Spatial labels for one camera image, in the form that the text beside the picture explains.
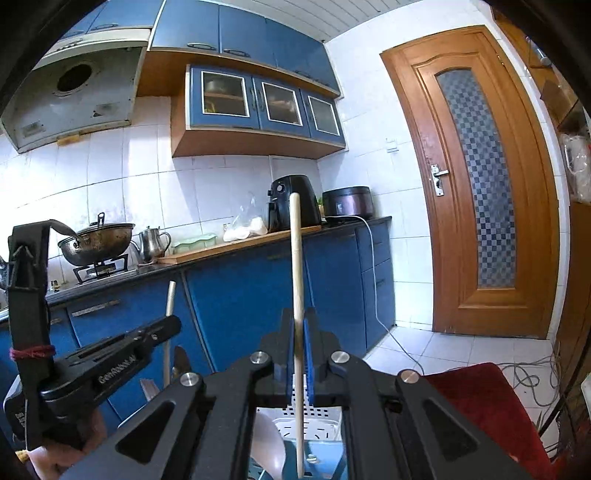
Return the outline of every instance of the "wooden dowel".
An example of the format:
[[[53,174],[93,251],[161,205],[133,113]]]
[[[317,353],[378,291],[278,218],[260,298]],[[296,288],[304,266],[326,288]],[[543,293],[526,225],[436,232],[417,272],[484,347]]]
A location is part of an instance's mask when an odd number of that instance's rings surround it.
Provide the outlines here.
[[[290,195],[291,275],[294,287],[295,451],[297,476],[304,477],[304,281],[301,254],[300,195]]]

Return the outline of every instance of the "person's hand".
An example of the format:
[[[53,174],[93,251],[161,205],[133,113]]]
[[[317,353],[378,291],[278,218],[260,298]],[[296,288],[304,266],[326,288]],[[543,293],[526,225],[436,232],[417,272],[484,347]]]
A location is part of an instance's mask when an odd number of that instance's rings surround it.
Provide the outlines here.
[[[89,431],[90,435],[82,450],[45,439],[42,446],[29,452],[29,459],[39,478],[57,480],[62,472],[82,460],[101,444],[107,437],[107,429],[99,410],[95,410],[90,416]]]

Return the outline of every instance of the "black countertop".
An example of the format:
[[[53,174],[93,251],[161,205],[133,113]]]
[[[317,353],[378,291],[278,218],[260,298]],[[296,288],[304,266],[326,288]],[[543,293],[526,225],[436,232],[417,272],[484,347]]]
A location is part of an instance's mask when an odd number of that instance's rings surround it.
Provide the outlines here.
[[[384,223],[391,220],[392,217],[378,217],[371,220],[368,220],[368,224],[370,225],[377,225],[379,223]],[[322,229],[317,232],[308,233],[305,235],[305,238],[316,236],[316,235],[325,235],[327,233],[334,233],[342,230],[348,230],[357,228],[358,226],[363,225],[361,220],[354,220],[354,221],[347,221],[347,222],[327,222],[323,223]],[[289,239],[282,239],[278,240],[278,242],[288,242]],[[244,247],[244,250],[250,250],[254,248],[263,248],[266,245],[272,244],[263,244],[263,245],[254,245],[251,247]],[[201,258],[189,262],[185,262],[182,264],[177,265],[166,265],[166,264],[154,264],[154,265],[147,265],[145,267],[137,267],[135,270],[130,270],[128,272],[115,274],[110,277],[102,278],[100,280],[91,281],[88,283],[84,283],[82,285],[76,285],[70,288],[67,288],[62,291],[58,292],[49,292],[46,295],[47,304],[50,307],[57,307],[61,304],[68,303],[70,301],[79,299],[86,295],[91,295],[94,293],[98,293],[102,290],[106,290],[107,288],[111,288],[117,285],[123,285],[126,283],[142,280],[147,277],[151,277],[154,275],[161,275],[161,274],[170,274],[173,272],[185,270],[187,268],[191,268],[194,264],[198,262],[207,262],[217,258],[220,258],[224,255],[231,255],[236,254],[237,252],[242,251],[240,250],[233,250],[227,253],[222,253],[219,255],[215,255],[213,257],[206,257]],[[6,321],[8,318],[8,309],[4,309],[0,311],[0,323]]]

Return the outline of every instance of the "stove burner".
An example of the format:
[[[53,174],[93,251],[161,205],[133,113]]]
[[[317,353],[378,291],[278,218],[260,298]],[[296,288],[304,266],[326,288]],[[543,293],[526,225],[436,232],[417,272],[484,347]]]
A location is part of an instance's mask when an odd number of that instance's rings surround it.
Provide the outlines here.
[[[115,261],[123,260],[123,267],[117,268]],[[86,271],[84,279],[80,277],[79,272]],[[82,284],[90,280],[98,280],[100,278],[108,277],[114,273],[127,272],[127,254],[123,254],[117,258],[111,258],[109,263],[104,261],[95,263],[92,266],[77,267],[74,269],[74,275],[78,279],[78,283]]]

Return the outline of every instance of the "wooden stick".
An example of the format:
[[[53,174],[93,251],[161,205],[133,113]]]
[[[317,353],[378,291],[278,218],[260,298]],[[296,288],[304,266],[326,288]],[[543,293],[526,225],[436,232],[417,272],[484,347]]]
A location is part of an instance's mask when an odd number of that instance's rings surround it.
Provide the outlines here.
[[[290,195],[291,275],[294,286],[295,451],[297,476],[304,477],[304,281],[301,259],[300,194]]]
[[[174,293],[177,290],[177,283],[170,281],[168,284],[168,297],[166,298],[166,316],[173,314],[174,310]],[[164,342],[164,388],[170,385],[170,340]]]

